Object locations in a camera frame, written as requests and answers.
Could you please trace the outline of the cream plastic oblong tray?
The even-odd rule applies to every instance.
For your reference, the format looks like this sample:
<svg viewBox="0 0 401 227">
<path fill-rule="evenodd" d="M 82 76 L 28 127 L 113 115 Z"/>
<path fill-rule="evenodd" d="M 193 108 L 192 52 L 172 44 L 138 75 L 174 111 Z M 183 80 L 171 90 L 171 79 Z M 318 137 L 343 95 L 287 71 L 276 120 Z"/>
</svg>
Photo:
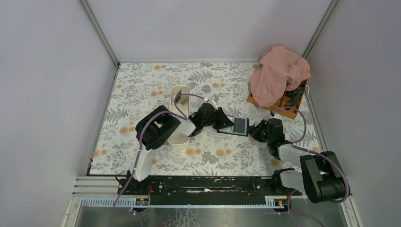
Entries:
<svg viewBox="0 0 401 227">
<path fill-rule="evenodd" d="M 189 116 L 191 102 L 189 96 L 183 96 L 182 94 L 189 94 L 190 88 L 185 85 L 173 86 L 171 88 L 171 101 L 169 110 L 175 114 L 178 114 L 178 120 L 180 125 L 169 137 L 167 142 L 171 149 L 186 149 L 190 146 L 189 135 L 194 130 L 194 125 L 189 120 L 184 120 L 181 117 Z"/>
</svg>

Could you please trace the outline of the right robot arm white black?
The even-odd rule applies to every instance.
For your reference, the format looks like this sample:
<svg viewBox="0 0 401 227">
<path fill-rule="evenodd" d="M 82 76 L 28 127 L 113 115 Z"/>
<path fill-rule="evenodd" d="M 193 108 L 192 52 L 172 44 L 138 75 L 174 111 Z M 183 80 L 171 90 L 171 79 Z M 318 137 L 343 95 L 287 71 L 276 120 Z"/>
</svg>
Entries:
<svg viewBox="0 0 401 227">
<path fill-rule="evenodd" d="M 313 203 L 343 202 L 350 196 L 349 183 L 334 152 L 319 153 L 286 140 L 282 121 L 275 118 L 251 126 L 248 133 L 266 143 L 271 156 L 300 168 L 274 171 L 271 179 L 276 188 L 305 193 Z"/>
</svg>

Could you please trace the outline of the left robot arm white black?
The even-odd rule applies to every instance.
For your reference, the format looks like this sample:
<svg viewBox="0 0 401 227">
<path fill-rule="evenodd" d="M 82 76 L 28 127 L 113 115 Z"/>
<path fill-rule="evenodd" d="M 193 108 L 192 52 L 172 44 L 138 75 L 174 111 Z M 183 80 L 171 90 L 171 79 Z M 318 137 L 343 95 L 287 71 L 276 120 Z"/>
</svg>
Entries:
<svg viewBox="0 0 401 227">
<path fill-rule="evenodd" d="M 205 127 L 221 130 L 234 125 L 221 107 L 215 108 L 209 103 L 203 103 L 198 111 L 187 117 L 168 110 L 164 105 L 157 107 L 135 127 L 139 153 L 132 178 L 141 182 L 150 175 L 153 150 L 159 149 L 171 137 L 183 136 L 188 139 L 200 134 Z"/>
</svg>

